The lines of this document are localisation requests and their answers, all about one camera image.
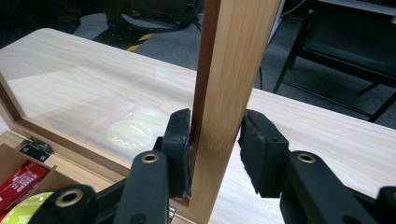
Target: red object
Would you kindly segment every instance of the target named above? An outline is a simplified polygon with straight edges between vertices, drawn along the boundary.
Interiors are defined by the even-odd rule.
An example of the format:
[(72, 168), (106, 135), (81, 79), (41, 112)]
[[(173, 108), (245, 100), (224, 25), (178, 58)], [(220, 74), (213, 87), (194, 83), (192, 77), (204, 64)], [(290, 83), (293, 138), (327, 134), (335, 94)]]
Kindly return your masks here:
[(34, 184), (41, 180), (47, 169), (32, 162), (26, 161), (0, 186), (0, 214), (14, 204)]

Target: wooden edge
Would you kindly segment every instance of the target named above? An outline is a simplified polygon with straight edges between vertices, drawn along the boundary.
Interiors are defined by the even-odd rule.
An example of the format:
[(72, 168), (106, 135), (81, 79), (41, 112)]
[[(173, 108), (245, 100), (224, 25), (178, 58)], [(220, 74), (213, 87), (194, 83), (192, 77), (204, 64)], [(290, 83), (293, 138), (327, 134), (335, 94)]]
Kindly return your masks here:
[(181, 214), (197, 223), (210, 219), (279, 3), (279, 0), (221, 1), (216, 33), (211, 35), (214, 40), (206, 40), (208, 44), (214, 43), (210, 63), (201, 59), (207, 57), (204, 55), (207, 52), (200, 52), (204, 62), (199, 65), (210, 68), (198, 68), (208, 73), (205, 77), (208, 80), (206, 87), (201, 87), (204, 82), (197, 77), (196, 90), (205, 92), (195, 95), (205, 97), (194, 98), (194, 106), (200, 107), (194, 108), (193, 114), (202, 116), (195, 117), (191, 127), (197, 154), (188, 213)]
[(25, 128), (26, 131), (23, 132), (27, 135), (32, 135), (38, 139), (45, 137), (46, 139), (42, 140), (51, 144), (52, 148), (59, 155), (81, 164), (98, 174), (110, 172), (109, 175), (114, 175), (115, 179), (119, 179), (119, 176), (128, 176), (129, 174), (131, 166), (129, 163), (123, 162), (105, 152), (101, 152), (94, 147), (90, 147), (76, 138), (59, 133), (59, 131), (34, 119), (25, 117), (19, 120), (18, 123)]
[(12, 90), (9, 88), (3, 74), (0, 72), (0, 100), (1, 105), (5, 109), (2, 113), (2, 118), (7, 123), (8, 126), (12, 126), (13, 122), (21, 119), (23, 115), (23, 110), (18, 104)]
[(202, 117), (204, 114), (207, 82), (209, 80), (210, 65), (212, 64), (213, 48), (215, 47), (216, 30), (218, 28), (220, 2), (220, 0), (205, 2), (205, 16), (201, 36), (191, 118), (191, 142), (192, 148), (194, 150), (198, 146), (198, 138), (201, 131)]

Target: glass pane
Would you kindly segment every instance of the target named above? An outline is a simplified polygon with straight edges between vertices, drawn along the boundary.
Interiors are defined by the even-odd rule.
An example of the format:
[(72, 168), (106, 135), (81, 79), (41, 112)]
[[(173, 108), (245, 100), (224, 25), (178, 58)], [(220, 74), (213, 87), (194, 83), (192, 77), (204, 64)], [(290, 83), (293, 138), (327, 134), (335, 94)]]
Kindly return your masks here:
[[(26, 6), (16, 9), (26, 17), (32, 15)], [(43, 8), (41, 15), (52, 10)], [(132, 53), (128, 46), (129, 51), (120, 50), (126, 45), (116, 49), (87, 40), (97, 40), (111, 25), (111, 10), (91, 10), (68, 14), (73, 15), (70, 30), (56, 20), (51, 26), (34, 18), (27, 27), (21, 23), (24, 17), (0, 12), (2, 19), (11, 22), (7, 27), (15, 28), (6, 31), (6, 21), (0, 21), (4, 27), (0, 29), (0, 72), (26, 117), (132, 161), (139, 152), (152, 150), (173, 112), (191, 109), (201, 33), (191, 23), (178, 32), (152, 34)], [(158, 19), (133, 20), (130, 10), (122, 11), (122, 17), (139, 26)], [(57, 20), (67, 21), (66, 17)], [(154, 22), (154, 27), (173, 27), (161, 22)], [(62, 32), (38, 30), (42, 27)]]

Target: wooden frame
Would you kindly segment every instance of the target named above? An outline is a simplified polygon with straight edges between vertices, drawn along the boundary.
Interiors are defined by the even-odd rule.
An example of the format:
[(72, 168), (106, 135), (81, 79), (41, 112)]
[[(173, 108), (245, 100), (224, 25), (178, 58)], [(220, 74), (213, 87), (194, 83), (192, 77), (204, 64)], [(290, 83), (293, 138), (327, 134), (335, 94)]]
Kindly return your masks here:
[[(274, 23), (279, 0), (212, 0), (205, 3), (203, 37), (192, 113), (191, 138), (196, 151), (192, 197), (177, 211), (197, 223), (207, 223), (215, 204), (234, 140)], [(7, 124), (45, 136), (51, 142), (77, 148), (118, 175), (124, 165), (93, 155), (91, 148), (40, 127), (12, 105), (2, 90)]]

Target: gray carpet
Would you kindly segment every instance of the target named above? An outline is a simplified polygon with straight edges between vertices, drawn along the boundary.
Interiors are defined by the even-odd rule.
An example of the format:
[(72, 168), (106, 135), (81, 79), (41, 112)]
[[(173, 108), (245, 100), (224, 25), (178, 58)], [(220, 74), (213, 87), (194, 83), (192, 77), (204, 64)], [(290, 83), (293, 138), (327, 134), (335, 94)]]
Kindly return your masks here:
[[(300, 25), (300, 23), (282, 22), (270, 41), (262, 59), (264, 91), (272, 91), (274, 88)], [(95, 14), (81, 19), (81, 25), (76, 30), (75, 35), (93, 39), (105, 29), (106, 17), (103, 14)], [(177, 32), (154, 34), (135, 53), (196, 70), (200, 35), (194, 25)], [(394, 92), (394, 89), (379, 86), (363, 96), (357, 97), (355, 92), (370, 83), (303, 59), (296, 61), (291, 72), (288, 72), (286, 79), (308, 85), (317, 91), (325, 91), (337, 100), (370, 113), (373, 113)], [(260, 76), (256, 78), (255, 88), (260, 88)], [(281, 85), (278, 94), (358, 119), (367, 119), (359, 113), (286, 84)], [(396, 129), (396, 105), (393, 105), (376, 123)]]

